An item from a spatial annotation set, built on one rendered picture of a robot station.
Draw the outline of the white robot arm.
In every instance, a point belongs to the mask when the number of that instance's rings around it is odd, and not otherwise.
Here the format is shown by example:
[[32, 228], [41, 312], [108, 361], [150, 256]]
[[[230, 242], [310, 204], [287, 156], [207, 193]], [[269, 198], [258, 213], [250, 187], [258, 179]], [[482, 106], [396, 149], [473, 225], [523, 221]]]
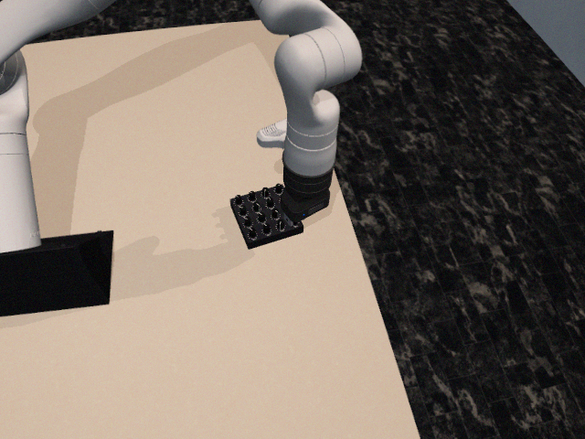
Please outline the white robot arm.
[[[41, 245], [27, 144], [27, 66], [20, 49], [98, 15], [115, 1], [0, 2], [0, 252]], [[249, 1], [272, 34], [296, 35], [286, 38], [274, 57], [289, 140], [307, 150], [326, 148], [336, 139], [340, 107], [324, 89], [359, 72], [362, 51], [355, 33], [320, 0]]]

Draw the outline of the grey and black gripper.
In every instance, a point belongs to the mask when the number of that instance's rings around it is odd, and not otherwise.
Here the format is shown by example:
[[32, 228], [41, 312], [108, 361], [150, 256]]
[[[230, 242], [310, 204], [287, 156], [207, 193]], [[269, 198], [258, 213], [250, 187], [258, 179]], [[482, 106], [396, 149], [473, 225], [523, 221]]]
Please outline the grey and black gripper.
[[[307, 150], [294, 145], [287, 136], [287, 118], [260, 129], [257, 143], [264, 148], [281, 148], [283, 183], [281, 209], [291, 226], [329, 205], [336, 139], [326, 148]], [[285, 136], [286, 135], [286, 136]]]

